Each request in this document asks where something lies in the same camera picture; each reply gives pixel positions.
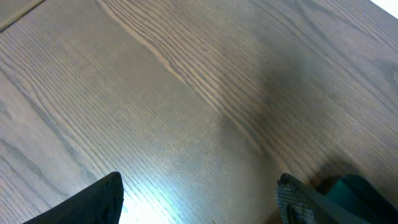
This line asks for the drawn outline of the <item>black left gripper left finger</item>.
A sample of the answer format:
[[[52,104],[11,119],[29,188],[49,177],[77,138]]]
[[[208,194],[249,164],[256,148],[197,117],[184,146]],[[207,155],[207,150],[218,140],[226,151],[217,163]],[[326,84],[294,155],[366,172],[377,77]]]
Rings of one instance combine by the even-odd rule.
[[[26,224],[118,224],[123,201],[121,174],[112,172]]]

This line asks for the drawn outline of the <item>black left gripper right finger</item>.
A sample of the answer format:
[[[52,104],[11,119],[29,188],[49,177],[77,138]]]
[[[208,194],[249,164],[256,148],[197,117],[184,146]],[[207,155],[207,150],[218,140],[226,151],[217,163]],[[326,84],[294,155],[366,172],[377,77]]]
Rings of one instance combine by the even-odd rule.
[[[284,223],[366,223],[288,173],[277,181],[276,200]]]

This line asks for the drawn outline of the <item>dark green rectangular tray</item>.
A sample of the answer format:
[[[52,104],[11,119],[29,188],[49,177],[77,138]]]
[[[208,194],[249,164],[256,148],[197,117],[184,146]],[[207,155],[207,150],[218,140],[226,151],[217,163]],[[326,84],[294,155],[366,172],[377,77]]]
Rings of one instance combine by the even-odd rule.
[[[397,209],[360,175],[329,177],[315,190],[368,223],[397,223]]]

